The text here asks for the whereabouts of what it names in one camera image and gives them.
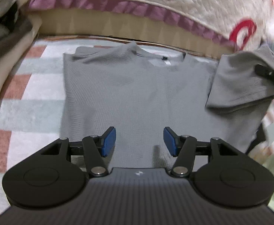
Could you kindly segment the dark grey folded garment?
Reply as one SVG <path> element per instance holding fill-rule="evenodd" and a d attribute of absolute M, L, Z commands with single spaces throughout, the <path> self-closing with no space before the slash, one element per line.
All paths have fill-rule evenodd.
<path fill-rule="evenodd" d="M 32 30 L 32 23 L 13 3 L 0 17 L 0 59 L 6 55 L 27 33 Z"/>

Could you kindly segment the grey knit sweater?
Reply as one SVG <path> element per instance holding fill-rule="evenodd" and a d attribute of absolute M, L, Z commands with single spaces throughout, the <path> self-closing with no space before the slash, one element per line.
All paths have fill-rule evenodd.
<path fill-rule="evenodd" d="M 274 69 L 268 45 L 218 62 L 163 57 L 134 42 L 79 47 L 63 56 L 61 135 L 80 141 L 115 127 L 110 168 L 171 167 L 165 127 L 200 141 L 219 137 L 245 152 L 274 99 L 274 83 L 255 74 L 257 64 Z"/>

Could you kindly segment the white quilted bear bedspread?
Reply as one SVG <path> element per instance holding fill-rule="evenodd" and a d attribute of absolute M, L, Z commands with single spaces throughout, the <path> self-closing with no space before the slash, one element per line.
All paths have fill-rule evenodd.
<path fill-rule="evenodd" d="M 181 27 L 234 49 L 266 40 L 272 0 L 30 0 L 31 11 L 86 9 L 130 14 Z"/>

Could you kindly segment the beige bed base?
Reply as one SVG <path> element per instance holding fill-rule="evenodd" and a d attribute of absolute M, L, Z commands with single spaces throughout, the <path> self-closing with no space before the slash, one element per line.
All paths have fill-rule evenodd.
<path fill-rule="evenodd" d="M 83 9 L 52 9 L 36 11 L 35 14 L 42 20 L 39 32 L 44 35 L 135 40 L 148 45 L 179 48 L 215 59 L 235 51 L 230 45 L 213 42 L 181 27 L 147 17 Z"/>

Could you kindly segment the checkered happy dog rug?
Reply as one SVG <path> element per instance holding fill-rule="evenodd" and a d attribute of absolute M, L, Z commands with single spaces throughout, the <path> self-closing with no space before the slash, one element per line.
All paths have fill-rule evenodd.
<path fill-rule="evenodd" d="M 13 67 L 0 93 L 0 214 L 9 208 L 4 173 L 59 138 L 65 104 L 63 54 L 80 46 L 106 49 L 128 44 L 96 39 L 37 40 Z M 252 155 L 262 163 L 274 153 L 274 102 L 263 118 L 266 133 Z"/>

